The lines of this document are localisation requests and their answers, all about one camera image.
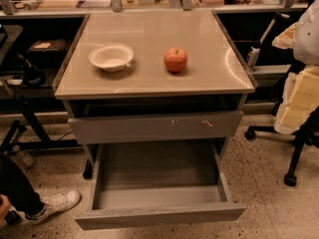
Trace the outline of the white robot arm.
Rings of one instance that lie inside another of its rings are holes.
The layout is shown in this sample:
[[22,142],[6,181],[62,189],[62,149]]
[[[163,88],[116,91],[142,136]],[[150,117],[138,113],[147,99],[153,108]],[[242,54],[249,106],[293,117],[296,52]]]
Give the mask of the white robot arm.
[[319,65],[319,0],[310,5],[296,25],[293,54],[306,65]]

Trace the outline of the person's hand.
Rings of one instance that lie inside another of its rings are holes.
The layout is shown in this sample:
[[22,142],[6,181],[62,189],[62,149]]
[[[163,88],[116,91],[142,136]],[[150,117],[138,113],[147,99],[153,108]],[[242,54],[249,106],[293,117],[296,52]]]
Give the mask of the person's hand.
[[5,217],[11,208],[11,203],[7,196],[0,194],[0,197],[2,200],[2,203],[0,204],[0,226],[2,226],[5,221]]

